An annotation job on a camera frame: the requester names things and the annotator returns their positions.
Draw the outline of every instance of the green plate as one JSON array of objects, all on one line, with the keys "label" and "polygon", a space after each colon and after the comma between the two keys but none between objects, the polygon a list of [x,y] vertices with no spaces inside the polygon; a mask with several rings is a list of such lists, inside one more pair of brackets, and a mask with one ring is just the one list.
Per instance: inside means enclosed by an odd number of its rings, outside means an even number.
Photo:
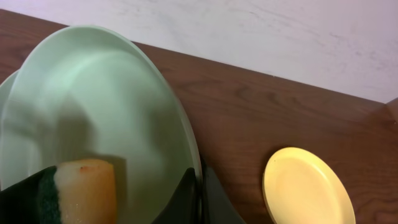
[{"label": "green plate", "polygon": [[150,223],[188,167],[201,178],[180,102],[137,46],[100,27],[68,27],[22,65],[2,115],[2,188],[63,161],[114,164],[118,223]]},{"label": "green plate", "polygon": [[14,84],[15,77],[17,76],[18,71],[14,72],[12,75],[7,77],[0,85],[0,117],[2,115],[2,111],[4,108],[4,105],[6,104],[6,101],[8,99],[8,96],[10,94],[12,84]]}]

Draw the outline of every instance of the plate rim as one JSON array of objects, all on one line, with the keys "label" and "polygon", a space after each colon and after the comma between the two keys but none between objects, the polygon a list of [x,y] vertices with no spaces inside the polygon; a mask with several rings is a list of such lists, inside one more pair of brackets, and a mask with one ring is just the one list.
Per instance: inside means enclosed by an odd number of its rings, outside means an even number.
[{"label": "plate rim", "polygon": [[[263,195],[264,203],[267,207],[269,216],[271,217],[272,221],[275,224],[278,224],[278,222],[276,221],[275,217],[273,216],[272,211],[271,211],[271,206],[269,205],[269,202],[267,200],[267,187],[266,187],[267,178],[266,178],[266,175],[270,175],[269,173],[271,172],[270,171],[271,168],[270,168],[269,164],[273,163],[273,160],[275,161],[275,159],[278,159],[279,157],[284,157],[284,156],[296,157],[297,159],[300,159],[301,161],[305,161],[313,166],[315,166],[315,164],[313,164],[313,161],[320,163],[322,167],[320,167],[320,166],[317,166],[317,167],[323,172],[324,175],[326,175],[328,177],[328,180],[331,180],[330,185],[332,185],[335,190],[338,190],[340,193],[342,193],[342,195],[339,195],[339,202],[343,201],[343,203],[348,206],[348,208],[347,207],[345,208],[346,210],[344,210],[344,212],[348,214],[348,220],[352,221],[349,224],[356,223],[355,212],[354,212],[354,208],[353,208],[351,199],[350,199],[348,192],[345,189],[343,183],[338,178],[338,176],[333,171],[333,169],[331,169],[331,167],[325,161],[323,161],[322,159],[320,159],[318,156],[311,153],[310,151],[307,151],[305,149],[298,148],[298,147],[285,147],[285,148],[279,149],[278,151],[273,153],[273,155],[267,161],[267,165],[266,165],[266,168],[264,169],[264,173],[262,176],[262,195]],[[312,162],[309,162],[304,157],[309,157],[312,160]]]},{"label": "plate rim", "polygon": [[[159,79],[159,81],[163,84],[165,87],[166,91],[169,91],[170,97],[173,98],[172,102],[174,106],[176,106],[176,112],[178,116],[180,117],[181,123],[182,123],[182,128],[183,131],[185,132],[187,143],[189,146],[189,153],[190,153],[190,159],[192,161],[192,166],[195,169],[195,173],[197,176],[197,180],[199,183],[202,182],[202,171],[201,171],[201,161],[200,161],[200,155],[199,155],[199,150],[195,138],[195,134],[192,129],[192,125],[190,124],[190,121],[188,119],[188,116],[180,102],[180,100],[177,98],[175,92],[171,88],[171,86],[167,83],[166,79],[163,77],[163,75],[160,73],[160,71],[157,69],[157,67],[153,64],[153,62],[148,58],[148,56],[134,43],[132,43],[130,40],[127,38],[123,37],[122,35],[118,34],[117,32],[114,32],[112,30],[106,29],[104,27],[100,26],[69,26],[63,29],[60,29],[49,36],[47,36],[44,40],[42,40],[34,49],[33,51],[28,55],[28,57],[25,59],[24,63],[22,64],[21,68],[19,69],[19,73],[24,73],[24,71],[27,69],[27,63],[28,61],[31,60],[32,57],[36,57],[35,54],[39,49],[41,49],[48,41],[52,40],[54,37],[64,33],[68,32],[70,30],[76,30],[76,29],[93,29],[93,30],[99,30],[101,32],[111,34],[115,36],[115,38],[119,39],[120,41],[128,44],[132,48],[133,51],[137,53],[136,57],[143,59],[142,63],[146,63],[149,66],[150,72],[154,73],[156,77]],[[14,80],[15,82],[19,82],[21,79],[21,76],[17,76]],[[14,91],[15,85],[12,86],[10,90],[10,95]],[[7,101],[4,104],[4,111],[7,110],[7,107],[9,105],[9,101]],[[4,113],[1,115],[1,124],[2,121],[4,121]],[[0,127],[0,133],[3,133],[3,125]],[[1,140],[2,135],[0,135],[0,149],[4,147],[3,141]]]},{"label": "plate rim", "polygon": [[[4,88],[4,85],[5,85],[6,83],[8,83],[11,79],[13,79],[13,81],[12,81],[12,85],[13,85],[14,82],[15,82],[16,76],[18,75],[18,72],[19,72],[19,69],[16,70],[15,72],[13,72],[11,75],[9,75],[9,76],[0,84],[0,89],[1,89],[2,87]],[[2,107],[0,108],[0,110],[3,109],[4,106],[6,105],[6,101],[8,100],[8,96],[9,96],[10,92],[8,92],[7,98],[5,99],[4,103],[2,104]],[[0,148],[0,162],[1,162],[1,158],[2,158],[2,150],[1,150],[1,148]]]}]

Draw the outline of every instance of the wooden table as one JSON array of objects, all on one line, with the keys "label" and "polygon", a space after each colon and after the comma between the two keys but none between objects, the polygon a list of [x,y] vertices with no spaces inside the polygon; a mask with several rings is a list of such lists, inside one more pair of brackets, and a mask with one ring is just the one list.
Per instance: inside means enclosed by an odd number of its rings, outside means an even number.
[{"label": "wooden table", "polygon": [[[0,82],[63,27],[0,10]],[[398,223],[398,125],[384,104],[136,44],[180,98],[200,152],[247,223],[272,223],[262,173],[285,146],[315,153],[337,173],[357,223]]]}]

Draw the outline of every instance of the black object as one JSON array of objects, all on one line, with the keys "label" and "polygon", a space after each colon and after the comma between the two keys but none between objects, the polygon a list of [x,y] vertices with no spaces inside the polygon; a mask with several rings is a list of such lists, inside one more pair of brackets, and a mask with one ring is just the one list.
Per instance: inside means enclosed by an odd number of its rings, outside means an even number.
[{"label": "black object", "polygon": [[214,170],[201,159],[203,185],[187,169],[172,198],[152,224],[245,224],[228,199]]},{"label": "black object", "polygon": [[58,214],[58,222],[52,219],[53,214],[49,208],[50,200],[47,195],[55,191],[51,195],[57,197],[56,189],[53,188],[54,183],[47,184],[48,180],[53,181],[53,175],[57,171],[55,166],[48,167],[20,182],[14,184],[6,190],[0,191],[0,223],[1,224],[43,224],[46,220],[50,220],[51,224],[60,222]]},{"label": "black object", "polygon": [[195,170],[188,168],[169,203],[152,224],[198,223],[198,199]]}]

